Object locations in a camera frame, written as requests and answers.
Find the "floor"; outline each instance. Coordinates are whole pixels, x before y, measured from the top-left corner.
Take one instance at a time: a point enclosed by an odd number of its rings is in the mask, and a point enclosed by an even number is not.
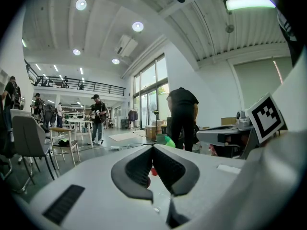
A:
[[[80,140],[78,138],[78,146],[79,146],[79,153],[80,153],[80,158],[81,162],[99,157],[99,156],[104,156],[111,154],[113,152],[118,152],[117,150],[109,150],[111,146],[121,146],[123,149],[127,149],[127,146],[130,143],[147,143],[150,142],[145,137],[136,137],[136,138],[131,138],[123,141],[114,141],[113,139],[109,138],[108,136],[110,135],[116,135],[116,134],[122,134],[126,132],[131,132],[132,130],[123,130],[123,129],[116,129],[116,128],[108,128],[105,129],[104,137],[103,137],[103,144],[102,146],[98,146],[97,143],[94,145],[95,149],[92,149],[90,145],[87,144],[88,138],[84,137],[84,141]],[[72,158],[71,154],[65,154],[65,160],[63,161],[62,155],[61,154],[56,154],[57,156],[57,161],[59,164],[59,170],[54,171],[50,158],[48,158],[49,165],[51,167],[51,171],[54,174],[54,177],[56,178],[57,176],[61,176],[70,169],[73,168],[72,164]],[[75,161],[77,161],[77,154],[74,153]],[[27,190],[24,193],[19,194],[26,202],[30,202],[32,197],[45,185],[48,183],[52,182],[52,177],[48,171],[46,161],[43,158],[40,160],[39,158],[36,159],[38,166],[40,168],[40,172],[37,170],[34,162],[32,164],[33,168],[33,179],[35,182],[35,185],[33,185],[32,182],[29,183]],[[18,164],[18,156],[15,156],[12,159],[12,167],[13,167],[13,173],[7,178],[6,182],[9,185],[9,187],[14,188],[14,189],[20,189],[22,188],[23,184],[25,183],[26,179],[28,178],[25,166],[23,163]]]

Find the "ceiling light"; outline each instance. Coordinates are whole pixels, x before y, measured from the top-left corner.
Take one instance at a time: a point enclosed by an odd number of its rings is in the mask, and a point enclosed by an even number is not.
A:
[[[237,10],[250,7],[268,7],[276,8],[271,0],[227,0],[226,7],[228,10]]]
[[[85,0],[78,0],[76,2],[76,9],[77,10],[84,10],[86,8],[86,1]]]
[[[21,42],[23,43],[24,47],[27,47],[27,45],[25,45],[25,42],[23,39],[21,39]]]
[[[74,53],[74,55],[77,55],[77,56],[81,54],[80,50],[78,49],[74,49],[72,52]]]
[[[119,64],[119,60],[118,59],[113,59],[112,63],[115,64],[115,65],[118,65]]]
[[[142,22],[135,22],[133,23],[132,28],[136,32],[141,32],[144,29],[144,25]]]
[[[36,65],[36,67],[41,71],[41,69],[39,68],[38,64],[35,64],[35,65]]]

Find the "desk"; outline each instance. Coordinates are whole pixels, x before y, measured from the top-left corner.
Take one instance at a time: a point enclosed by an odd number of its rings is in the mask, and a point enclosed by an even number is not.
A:
[[[67,120],[67,122],[69,123],[69,128],[71,129],[71,124],[74,123],[75,124],[75,137],[74,140],[77,140],[77,136],[82,136],[82,140],[83,140],[83,135],[86,133],[82,133],[82,129],[81,129],[81,123],[86,124],[87,127],[87,134],[90,137],[90,142],[91,142],[91,146],[92,148],[94,148],[93,146],[93,142],[92,142],[92,134],[91,134],[91,130],[90,130],[90,123],[93,123],[93,121],[85,121],[85,120],[79,120],[79,119],[74,119],[74,120]],[[80,132],[79,134],[77,134],[77,130],[78,130],[78,123],[80,124]]]

